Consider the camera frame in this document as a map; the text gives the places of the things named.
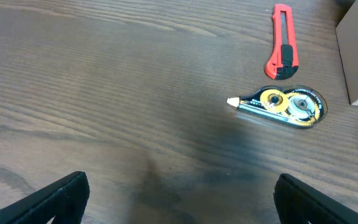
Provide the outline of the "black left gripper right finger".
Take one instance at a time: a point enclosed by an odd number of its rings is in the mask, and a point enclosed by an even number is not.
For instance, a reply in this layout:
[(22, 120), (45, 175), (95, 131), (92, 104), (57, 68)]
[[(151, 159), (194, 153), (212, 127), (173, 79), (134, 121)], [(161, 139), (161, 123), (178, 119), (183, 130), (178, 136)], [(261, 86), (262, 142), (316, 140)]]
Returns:
[(273, 199), (281, 224), (358, 224), (358, 213), (290, 174), (281, 174)]

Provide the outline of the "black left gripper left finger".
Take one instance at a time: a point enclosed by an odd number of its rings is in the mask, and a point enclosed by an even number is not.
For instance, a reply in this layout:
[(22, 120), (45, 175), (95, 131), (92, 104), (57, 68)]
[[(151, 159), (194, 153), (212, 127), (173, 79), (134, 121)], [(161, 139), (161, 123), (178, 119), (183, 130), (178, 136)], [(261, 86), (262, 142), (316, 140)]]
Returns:
[(76, 171), (0, 210), (0, 224), (80, 224), (90, 196), (85, 172)]

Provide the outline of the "red utility knife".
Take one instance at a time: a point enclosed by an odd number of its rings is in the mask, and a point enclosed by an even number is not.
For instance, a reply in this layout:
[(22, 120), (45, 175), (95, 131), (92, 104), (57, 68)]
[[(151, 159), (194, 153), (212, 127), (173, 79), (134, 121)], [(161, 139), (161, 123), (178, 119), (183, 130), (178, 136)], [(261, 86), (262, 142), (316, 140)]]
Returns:
[(276, 4), (273, 8), (273, 52), (265, 65), (265, 73), (273, 80), (286, 80), (298, 71), (298, 51), (290, 6)]

